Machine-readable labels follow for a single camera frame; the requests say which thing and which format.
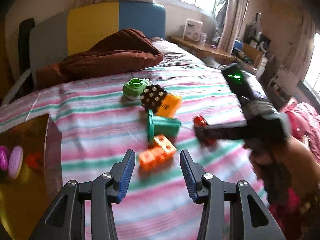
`green toy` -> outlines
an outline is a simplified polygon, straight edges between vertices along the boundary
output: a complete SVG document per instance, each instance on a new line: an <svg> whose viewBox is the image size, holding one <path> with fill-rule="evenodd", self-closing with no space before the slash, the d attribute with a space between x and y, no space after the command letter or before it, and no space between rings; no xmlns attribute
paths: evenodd
<svg viewBox="0 0 320 240"><path fill-rule="evenodd" d="M148 79L133 78L124 84L122 92L130 100L136 100L150 83L151 82Z"/></svg>
<svg viewBox="0 0 320 240"><path fill-rule="evenodd" d="M148 110L147 134L148 143L153 144L153 137L163 134L165 137L176 137L179 133L181 122L175 118L166 118L153 115L151 109Z"/></svg>

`blue headboard panel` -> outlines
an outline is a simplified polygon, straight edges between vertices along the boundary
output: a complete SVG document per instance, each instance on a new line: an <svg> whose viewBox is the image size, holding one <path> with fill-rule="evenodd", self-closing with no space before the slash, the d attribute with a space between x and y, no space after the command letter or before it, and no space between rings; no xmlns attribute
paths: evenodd
<svg viewBox="0 0 320 240"><path fill-rule="evenodd" d="M119 30L140 30L147 38L165 39L165 8L155 3L119 1Z"/></svg>

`window sill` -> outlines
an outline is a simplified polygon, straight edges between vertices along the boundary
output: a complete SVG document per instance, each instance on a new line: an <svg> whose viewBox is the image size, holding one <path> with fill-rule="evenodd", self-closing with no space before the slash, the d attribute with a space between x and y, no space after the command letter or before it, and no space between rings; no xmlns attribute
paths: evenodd
<svg viewBox="0 0 320 240"><path fill-rule="evenodd" d="M189 9L189 10L193 10L193 11L196 11L198 13L201 13L205 16L208 16L208 17L213 17L213 14L212 12L209 12L209 11L206 11L206 10L203 10L199 7L196 7L192 4L188 4L186 2L182 2L180 0L154 0L156 3L158 4L161 4L161 5L174 5L174 6L178 6L178 7L182 7L182 8L185 8L185 9Z"/></svg>
<svg viewBox="0 0 320 240"><path fill-rule="evenodd" d="M320 96L308 85L308 83L301 80L298 81L297 87L310 100L311 105L320 114Z"/></svg>

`headboard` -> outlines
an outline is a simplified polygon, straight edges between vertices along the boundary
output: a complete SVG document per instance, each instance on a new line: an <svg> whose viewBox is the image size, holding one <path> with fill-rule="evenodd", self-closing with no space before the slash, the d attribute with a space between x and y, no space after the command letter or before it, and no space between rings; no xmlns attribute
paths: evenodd
<svg viewBox="0 0 320 240"><path fill-rule="evenodd" d="M33 84L36 69L89 50L119 30L134 28L147 38L165 38L165 9L137 1L105 2L61 12L30 32L29 58Z"/></svg>

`purple object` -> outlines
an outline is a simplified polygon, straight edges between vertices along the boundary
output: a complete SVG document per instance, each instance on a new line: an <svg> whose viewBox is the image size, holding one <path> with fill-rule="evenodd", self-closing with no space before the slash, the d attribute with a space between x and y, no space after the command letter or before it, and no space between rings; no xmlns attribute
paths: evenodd
<svg viewBox="0 0 320 240"><path fill-rule="evenodd" d="M0 145L0 169L3 171L8 170L9 156L10 156L9 149L4 145Z"/></svg>
<svg viewBox="0 0 320 240"><path fill-rule="evenodd" d="M23 160L23 148L21 146L16 146L13 148L10 159L8 173L10 178L16 179L20 173Z"/></svg>

